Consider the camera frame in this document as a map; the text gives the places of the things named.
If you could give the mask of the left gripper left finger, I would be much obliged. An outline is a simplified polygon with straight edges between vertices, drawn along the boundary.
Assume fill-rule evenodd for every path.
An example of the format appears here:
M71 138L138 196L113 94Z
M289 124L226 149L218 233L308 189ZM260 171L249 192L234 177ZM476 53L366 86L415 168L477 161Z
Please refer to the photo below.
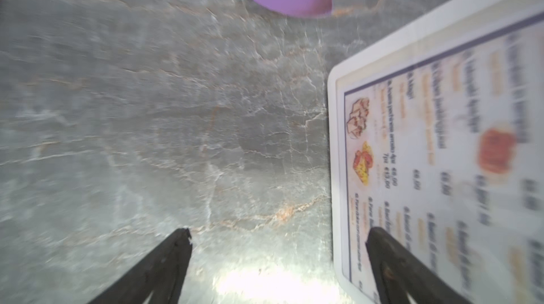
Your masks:
M193 251L188 228L179 228L92 303L178 303Z

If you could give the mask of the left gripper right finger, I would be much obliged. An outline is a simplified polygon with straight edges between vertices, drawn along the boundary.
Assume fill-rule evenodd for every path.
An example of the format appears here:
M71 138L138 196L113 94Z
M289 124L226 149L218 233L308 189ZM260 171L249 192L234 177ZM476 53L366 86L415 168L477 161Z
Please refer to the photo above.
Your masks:
M381 303L468 303L380 227L366 247Z

